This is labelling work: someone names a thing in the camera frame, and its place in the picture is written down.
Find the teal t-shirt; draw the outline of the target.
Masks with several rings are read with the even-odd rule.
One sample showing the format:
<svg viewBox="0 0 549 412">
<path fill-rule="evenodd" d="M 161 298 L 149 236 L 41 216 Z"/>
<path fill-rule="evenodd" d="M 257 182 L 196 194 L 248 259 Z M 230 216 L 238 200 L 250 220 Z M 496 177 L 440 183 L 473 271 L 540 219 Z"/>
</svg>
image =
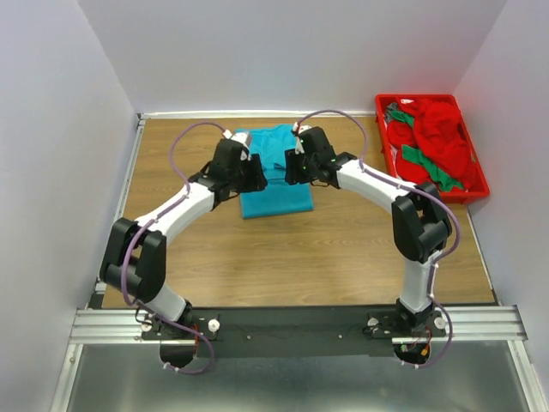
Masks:
<svg viewBox="0 0 549 412">
<path fill-rule="evenodd" d="M 290 124 L 270 128 L 249 129 L 252 141 L 250 152 L 258 154 L 267 186 L 262 191 L 240 195 L 244 219 L 287 215 L 314 209 L 308 185 L 289 185 L 285 181 L 285 151 L 295 149 L 295 137 Z"/>
</svg>

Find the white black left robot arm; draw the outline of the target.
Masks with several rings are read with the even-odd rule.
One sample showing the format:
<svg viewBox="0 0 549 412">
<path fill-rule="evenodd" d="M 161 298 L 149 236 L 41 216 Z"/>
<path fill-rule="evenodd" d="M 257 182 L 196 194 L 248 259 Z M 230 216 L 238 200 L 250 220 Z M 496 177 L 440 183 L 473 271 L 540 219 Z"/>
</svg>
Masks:
<svg viewBox="0 0 549 412">
<path fill-rule="evenodd" d="M 172 339 L 192 327 L 192 305 L 167 284 L 167 247 L 232 196 L 266 188 L 260 156 L 251 153 L 250 143 L 248 132 L 221 138 L 213 159 L 175 196 L 136 220 L 120 218 L 112 225 L 100 280 L 122 292 L 127 305 L 155 314 Z"/>
</svg>

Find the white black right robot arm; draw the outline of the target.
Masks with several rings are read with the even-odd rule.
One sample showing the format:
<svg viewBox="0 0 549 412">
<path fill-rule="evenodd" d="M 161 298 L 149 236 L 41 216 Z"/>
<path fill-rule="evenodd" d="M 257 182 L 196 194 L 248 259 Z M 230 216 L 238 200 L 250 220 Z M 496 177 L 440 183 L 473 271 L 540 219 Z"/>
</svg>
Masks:
<svg viewBox="0 0 549 412">
<path fill-rule="evenodd" d="M 449 209 L 436 187 L 412 185 L 368 167 L 348 152 L 337 154 L 320 127 L 295 124 L 292 134 L 295 147 L 285 152 L 288 184 L 319 181 L 357 193 L 390 214 L 394 243 L 404 258 L 403 288 L 390 328 L 416 335 L 434 311 L 437 261 L 451 235 Z"/>
</svg>

